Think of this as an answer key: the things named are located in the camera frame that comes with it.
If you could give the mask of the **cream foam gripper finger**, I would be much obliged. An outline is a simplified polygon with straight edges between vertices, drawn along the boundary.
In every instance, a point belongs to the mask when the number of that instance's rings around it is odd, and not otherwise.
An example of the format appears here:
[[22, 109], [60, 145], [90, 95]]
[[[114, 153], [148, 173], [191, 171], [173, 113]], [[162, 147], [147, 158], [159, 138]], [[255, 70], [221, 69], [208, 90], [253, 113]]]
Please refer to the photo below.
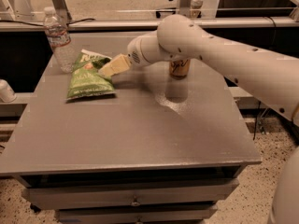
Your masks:
[[129, 71], [129, 68], [120, 68], [120, 67], [113, 68], [113, 67], [109, 67], [106, 70], [106, 76], [107, 77], [113, 77], [115, 75], [119, 75], [119, 74], [125, 73], [127, 71]]
[[127, 55], [119, 54], [114, 57], [109, 63], [105, 64], [100, 70], [100, 73], [105, 73], [109, 67], [130, 68], [131, 63]]

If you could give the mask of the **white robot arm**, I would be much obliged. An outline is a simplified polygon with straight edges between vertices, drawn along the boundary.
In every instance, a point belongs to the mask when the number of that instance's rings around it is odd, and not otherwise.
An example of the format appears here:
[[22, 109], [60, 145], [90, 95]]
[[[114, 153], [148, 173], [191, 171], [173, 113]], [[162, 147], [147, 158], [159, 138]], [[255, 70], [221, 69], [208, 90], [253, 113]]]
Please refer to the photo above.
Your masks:
[[104, 77], [131, 67], [184, 59], [201, 61], [299, 126], [299, 59], [211, 35], [189, 18], [164, 18], [157, 30], [133, 39], [127, 53], [99, 70]]

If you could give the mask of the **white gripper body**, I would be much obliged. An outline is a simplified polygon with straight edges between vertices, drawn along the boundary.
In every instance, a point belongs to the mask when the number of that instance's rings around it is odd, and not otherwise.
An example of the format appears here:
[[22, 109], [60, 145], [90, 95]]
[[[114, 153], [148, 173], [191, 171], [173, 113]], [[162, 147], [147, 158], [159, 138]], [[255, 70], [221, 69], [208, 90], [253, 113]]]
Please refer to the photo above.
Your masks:
[[145, 66], [147, 61], [144, 59], [141, 51], [141, 38], [133, 39], [127, 46], [127, 54], [132, 65]]

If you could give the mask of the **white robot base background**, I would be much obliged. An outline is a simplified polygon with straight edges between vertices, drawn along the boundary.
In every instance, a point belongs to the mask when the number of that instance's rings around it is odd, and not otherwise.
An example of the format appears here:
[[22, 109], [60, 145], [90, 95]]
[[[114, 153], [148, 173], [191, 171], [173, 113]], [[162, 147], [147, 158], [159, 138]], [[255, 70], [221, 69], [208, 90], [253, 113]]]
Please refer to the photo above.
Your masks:
[[35, 18], [31, 0], [0, 0], [1, 21], [33, 21]]

